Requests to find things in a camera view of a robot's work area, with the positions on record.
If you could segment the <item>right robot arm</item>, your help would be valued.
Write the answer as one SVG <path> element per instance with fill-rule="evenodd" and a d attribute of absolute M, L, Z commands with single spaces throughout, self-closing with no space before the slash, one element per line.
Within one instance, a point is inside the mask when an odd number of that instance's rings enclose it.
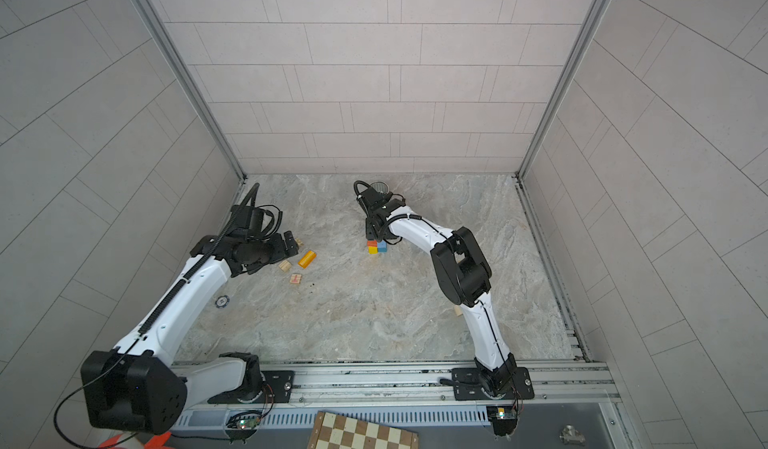
<path fill-rule="evenodd" d="M 492 269 L 466 227 L 452 230 L 415 213 L 401 195 L 357 180 L 355 198 L 365 213 L 367 240 L 409 241 L 431 256 L 439 288 L 458 306 L 472 337 L 479 384 L 491 398 L 535 397 L 528 372 L 517 365 L 495 318 Z"/>

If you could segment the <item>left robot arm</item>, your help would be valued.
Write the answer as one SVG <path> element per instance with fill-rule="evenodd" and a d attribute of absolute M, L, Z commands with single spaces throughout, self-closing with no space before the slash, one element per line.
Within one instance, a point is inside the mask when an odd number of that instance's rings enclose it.
<path fill-rule="evenodd" d="M 223 353 L 211 362 L 176 366 L 175 356 L 213 295 L 230 279 L 252 275 L 299 252 L 281 212 L 235 205 L 226 227 L 202 237 L 181 274 L 142 321 L 109 351 L 94 351 L 81 367 L 88 419 L 100 429 L 160 435 L 199 403 L 269 404 L 277 396 L 259 358 Z"/>

